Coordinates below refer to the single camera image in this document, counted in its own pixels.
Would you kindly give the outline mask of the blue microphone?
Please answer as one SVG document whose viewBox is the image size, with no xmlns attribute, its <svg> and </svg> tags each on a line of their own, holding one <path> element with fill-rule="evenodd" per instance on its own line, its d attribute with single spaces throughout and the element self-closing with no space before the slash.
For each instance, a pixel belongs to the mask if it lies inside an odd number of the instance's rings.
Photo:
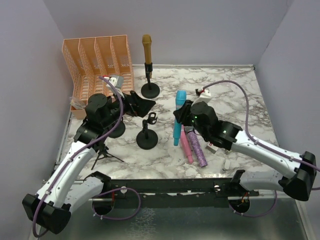
<svg viewBox="0 0 320 240">
<path fill-rule="evenodd" d="M 174 128 L 173 128 L 173 145 L 178 146 L 181 137 L 181 107 L 184 105 L 187 99 L 187 92 L 185 90 L 178 90 L 175 96 L 175 111 L 174 111 Z"/>
</svg>

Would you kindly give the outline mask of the gold microphone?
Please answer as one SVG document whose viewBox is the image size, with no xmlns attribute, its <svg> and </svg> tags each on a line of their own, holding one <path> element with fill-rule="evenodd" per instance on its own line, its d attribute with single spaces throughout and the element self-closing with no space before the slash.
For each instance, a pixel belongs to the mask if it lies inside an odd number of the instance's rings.
<svg viewBox="0 0 320 240">
<path fill-rule="evenodd" d="M 152 77 L 152 71 L 153 71 L 153 63 L 152 63 L 152 38 L 149 34 L 144 34 L 142 36 L 142 45 L 144 49 L 144 65 L 145 65 L 145 72 L 149 72 L 150 78 Z"/>
</svg>

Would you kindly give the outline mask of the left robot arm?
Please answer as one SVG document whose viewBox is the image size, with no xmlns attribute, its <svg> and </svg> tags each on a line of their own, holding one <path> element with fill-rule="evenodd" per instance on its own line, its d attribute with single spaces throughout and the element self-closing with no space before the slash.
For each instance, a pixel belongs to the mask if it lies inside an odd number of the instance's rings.
<svg viewBox="0 0 320 240">
<path fill-rule="evenodd" d="M 23 208 L 32 226 L 59 234 L 68 224 L 72 212 L 90 198 L 99 195 L 110 181 L 108 176 L 95 173 L 84 183 L 72 188 L 87 162 L 105 148 L 106 138 L 118 127 L 127 114 L 145 117 L 156 104 L 143 99 L 135 91 L 120 93 L 116 100 L 102 93 L 89 97 L 86 117 L 74 136 L 67 155 L 45 185 L 36 194 L 26 194 Z"/>
</svg>

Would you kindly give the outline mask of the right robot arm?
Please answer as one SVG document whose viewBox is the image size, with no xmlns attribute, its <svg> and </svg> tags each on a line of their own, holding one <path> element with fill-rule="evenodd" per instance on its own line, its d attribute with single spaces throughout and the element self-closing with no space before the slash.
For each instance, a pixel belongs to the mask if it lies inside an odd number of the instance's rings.
<svg viewBox="0 0 320 240">
<path fill-rule="evenodd" d="M 309 200 L 319 171 L 313 153 L 299 154 L 253 137 L 240 126 L 219 120 L 214 108 L 203 101 L 186 100 L 173 114 L 179 124 L 193 127 L 205 142 L 249 156 L 272 168 L 268 172 L 237 171 L 233 180 L 241 191 L 281 191 L 295 200 Z"/>
</svg>

